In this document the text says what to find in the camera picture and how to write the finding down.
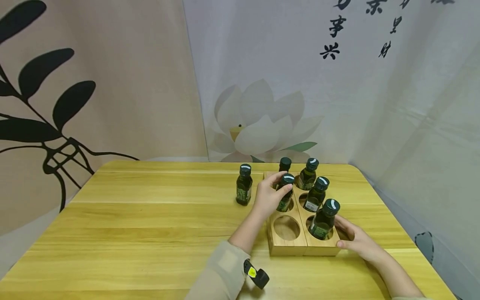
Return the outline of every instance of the beige fabric backdrop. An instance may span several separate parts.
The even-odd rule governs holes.
[[[1,1],[0,15],[20,2]],[[58,97],[77,82],[93,80],[96,90],[65,125],[65,136],[93,151],[113,151],[138,159],[206,157],[182,1],[45,0],[45,4],[43,15],[0,45],[0,64],[17,89],[21,68],[33,58],[59,48],[75,51],[30,99],[41,115],[52,122]],[[38,120],[12,96],[0,97],[0,112]],[[63,142],[47,144],[58,146]],[[0,141],[0,149],[23,144]],[[112,159],[126,159],[87,156],[94,170]],[[59,181],[44,174],[44,159],[45,151],[36,148],[0,154],[0,277],[60,205]],[[69,162],[66,168],[79,184],[90,176],[76,164]],[[78,189],[63,177],[69,198]],[[22,226],[49,212],[40,227],[33,226],[35,232],[29,238],[32,231]],[[22,244],[20,248],[16,248],[18,243]]]

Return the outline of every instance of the beige sleeve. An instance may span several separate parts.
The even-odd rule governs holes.
[[[428,298],[406,298],[406,297],[395,297],[392,300],[431,300]]]
[[[249,258],[242,249],[221,242],[185,300],[235,300],[245,282],[243,262]]]

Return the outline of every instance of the black wristband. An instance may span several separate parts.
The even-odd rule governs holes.
[[[259,269],[258,271],[253,267],[250,259],[245,260],[243,263],[243,271],[245,272],[248,277],[250,277],[253,283],[258,286],[260,289],[263,289],[265,285],[270,280],[267,273],[264,270]]]

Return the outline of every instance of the wooden table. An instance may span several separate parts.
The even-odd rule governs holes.
[[[0,299],[182,299],[252,207],[254,197],[247,207],[234,200],[239,165],[104,165],[0,282]],[[263,171],[277,168],[252,164],[252,195]],[[330,179],[340,213],[387,249],[426,296],[455,299],[358,169],[320,165],[317,174]],[[252,262],[270,282],[260,291],[247,279],[239,299],[389,299],[379,275],[352,252],[270,257],[265,228]]]

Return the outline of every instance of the dark green bottle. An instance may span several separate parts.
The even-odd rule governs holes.
[[[280,167],[278,168],[278,172],[290,170],[290,166],[292,165],[292,161],[288,157],[282,157],[280,160]],[[276,189],[278,187],[278,183],[275,183],[273,188]]]
[[[247,206],[252,196],[252,167],[249,164],[242,164],[240,166],[240,176],[237,178],[237,202],[241,205]]]
[[[313,213],[316,213],[325,199],[325,191],[328,189],[330,181],[327,177],[320,176],[315,181],[313,189],[308,192],[307,199],[303,204],[303,208]]]
[[[300,172],[298,187],[301,190],[309,191],[313,187],[315,178],[317,177],[318,160],[315,158],[309,158],[307,161],[307,166]]]
[[[284,185],[293,184],[294,182],[295,182],[295,177],[293,177],[292,174],[287,173],[287,174],[282,176],[282,180],[280,181],[280,183],[276,187],[276,190],[278,191]],[[292,198],[292,194],[293,194],[293,189],[288,191],[288,193],[285,196],[283,196],[282,200],[280,200],[280,203],[278,204],[278,206],[276,208],[277,211],[279,211],[279,212],[286,212],[287,211],[288,205],[290,204],[290,201],[291,201],[291,198]]]
[[[327,199],[323,207],[317,211],[308,231],[319,240],[327,240],[339,210],[340,203],[337,200]]]

